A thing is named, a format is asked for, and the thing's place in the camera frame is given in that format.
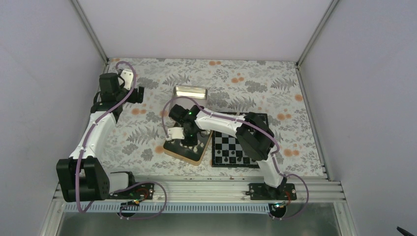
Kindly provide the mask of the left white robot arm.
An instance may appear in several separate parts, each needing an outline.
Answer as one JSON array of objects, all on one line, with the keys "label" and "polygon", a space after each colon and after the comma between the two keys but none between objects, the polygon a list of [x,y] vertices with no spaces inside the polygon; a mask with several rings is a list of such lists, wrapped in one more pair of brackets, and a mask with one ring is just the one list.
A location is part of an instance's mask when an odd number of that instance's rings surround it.
[{"label": "left white robot arm", "polygon": [[135,76],[130,69],[99,76],[100,91],[94,96],[85,133],[70,156],[56,165],[66,202],[75,202],[77,193],[81,202],[105,200],[115,190],[124,199],[136,195],[137,185],[129,181],[128,174],[108,174],[99,161],[123,105],[143,101],[144,88],[135,85]]}]

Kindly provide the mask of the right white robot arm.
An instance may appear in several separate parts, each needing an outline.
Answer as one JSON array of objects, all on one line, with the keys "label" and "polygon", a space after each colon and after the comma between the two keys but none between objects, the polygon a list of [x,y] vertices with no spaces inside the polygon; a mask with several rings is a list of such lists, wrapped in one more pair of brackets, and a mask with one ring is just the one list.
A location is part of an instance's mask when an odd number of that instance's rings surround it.
[{"label": "right white robot arm", "polygon": [[166,130],[167,141],[180,140],[182,145],[193,147],[198,144],[198,133],[205,130],[232,136],[238,140],[243,152],[257,162],[264,176],[267,196],[272,200],[284,196],[287,178],[280,173],[276,162],[278,142],[269,126],[256,113],[233,116],[199,105],[191,109],[174,105],[168,116],[178,126]]}]

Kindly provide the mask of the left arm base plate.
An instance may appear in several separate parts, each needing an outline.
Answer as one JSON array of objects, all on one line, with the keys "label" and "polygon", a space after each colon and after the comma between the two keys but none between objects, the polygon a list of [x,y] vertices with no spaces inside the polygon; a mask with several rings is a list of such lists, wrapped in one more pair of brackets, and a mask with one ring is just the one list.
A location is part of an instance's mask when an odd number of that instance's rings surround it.
[{"label": "left arm base plate", "polygon": [[138,186],[135,186],[132,189],[127,191],[115,193],[110,195],[110,199],[118,199],[118,200],[152,200],[153,199],[153,183],[144,183]]}]

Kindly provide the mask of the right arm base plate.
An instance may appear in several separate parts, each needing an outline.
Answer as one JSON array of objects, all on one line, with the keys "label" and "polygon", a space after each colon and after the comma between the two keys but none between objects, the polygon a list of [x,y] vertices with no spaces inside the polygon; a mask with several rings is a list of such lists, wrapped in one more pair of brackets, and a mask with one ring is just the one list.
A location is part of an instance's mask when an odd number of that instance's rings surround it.
[{"label": "right arm base plate", "polygon": [[272,200],[296,200],[297,194],[295,185],[285,183],[278,188],[273,188],[265,183],[250,183],[248,191],[245,192],[250,200],[253,201],[272,201]]}]

